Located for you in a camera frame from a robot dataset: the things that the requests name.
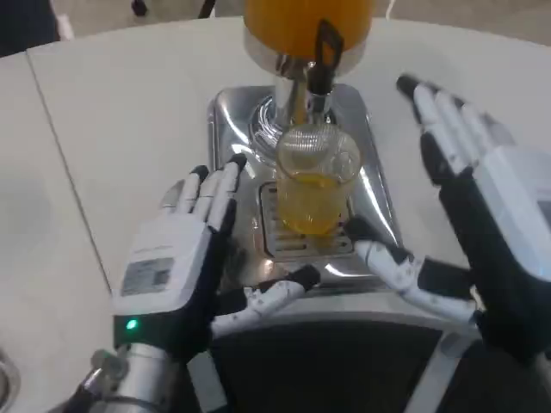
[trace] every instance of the green led light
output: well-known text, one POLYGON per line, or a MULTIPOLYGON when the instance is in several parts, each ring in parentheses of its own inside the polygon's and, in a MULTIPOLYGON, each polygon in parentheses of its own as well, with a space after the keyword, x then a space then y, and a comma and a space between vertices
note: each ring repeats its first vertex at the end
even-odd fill
POLYGON ((132 320, 129 320, 127 323, 127 330, 136 330, 138 328, 138 320, 133 318, 132 320))

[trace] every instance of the black cable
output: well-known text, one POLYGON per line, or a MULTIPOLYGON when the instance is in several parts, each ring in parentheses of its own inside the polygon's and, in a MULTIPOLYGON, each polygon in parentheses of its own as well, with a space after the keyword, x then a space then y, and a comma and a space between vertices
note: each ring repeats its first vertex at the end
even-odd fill
POLYGON ((210 17, 210 14, 213 12, 214 6, 216 5, 216 0, 205 0, 201 11, 199 12, 198 19, 207 19, 210 17))

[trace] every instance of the gray floor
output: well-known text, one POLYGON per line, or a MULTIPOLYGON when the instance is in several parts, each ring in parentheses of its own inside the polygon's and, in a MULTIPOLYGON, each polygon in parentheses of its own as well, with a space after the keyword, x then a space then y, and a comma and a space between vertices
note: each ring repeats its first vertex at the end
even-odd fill
MULTIPOLYGON (((377 1, 385 16, 391 0, 377 1)), ((74 34, 85 36, 118 28, 196 18, 203 0, 146 0, 150 13, 135 17, 131 0, 53 0, 67 15, 74 34)), ((218 0, 217 15, 241 15, 244 0, 218 0)), ((392 19, 447 24, 530 40, 551 46, 551 0, 395 0, 392 19)))

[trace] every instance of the stainless steel drip tray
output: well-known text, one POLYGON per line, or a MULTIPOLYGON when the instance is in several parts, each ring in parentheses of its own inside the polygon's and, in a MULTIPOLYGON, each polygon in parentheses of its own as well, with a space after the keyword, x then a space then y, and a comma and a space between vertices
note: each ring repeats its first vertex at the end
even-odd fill
POLYGON ((255 109, 271 90, 267 86, 225 89, 209 111, 212 166, 220 168, 235 153, 244 153, 248 159, 236 194, 238 216, 223 288, 255 286, 311 263, 322 275, 318 293, 380 289, 382 282, 365 274, 364 264, 342 231, 347 214, 359 214, 388 242, 400 242, 360 94, 344 84, 333 90, 336 122, 358 143, 364 165, 338 227, 328 237, 314 238, 291 232, 279 220, 274 164, 250 139, 255 109))

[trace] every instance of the metal base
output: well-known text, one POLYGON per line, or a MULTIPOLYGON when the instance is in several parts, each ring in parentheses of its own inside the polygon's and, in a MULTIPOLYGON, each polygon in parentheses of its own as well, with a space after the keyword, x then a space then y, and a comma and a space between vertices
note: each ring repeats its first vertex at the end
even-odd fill
MULTIPOLYGON (((266 240, 273 238, 263 221, 261 187, 273 182, 273 164, 251 138, 255 112, 271 96, 270 86, 243 87, 221 91, 209 110, 211 166, 218 169, 235 153, 244 153, 248 164, 241 176, 238 217, 233 232, 234 243, 222 288, 255 286, 278 279, 298 267, 311 263, 322 274, 321 289, 335 293, 335 288, 360 292, 381 289, 382 282, 365 275, 365 265, 352 253, 342 249, 327 255, 323 249, 310 249, 305 256, 274 254, 266 240)), ((393 210, 388 197, 381 165, 373 142, 367 109, 354 88, 338 84, 333 90, 332 114, 335 121, 358 143, 364 165, 349 198, 350 214, 363 216, 383 239, 400 243, 393 210)))

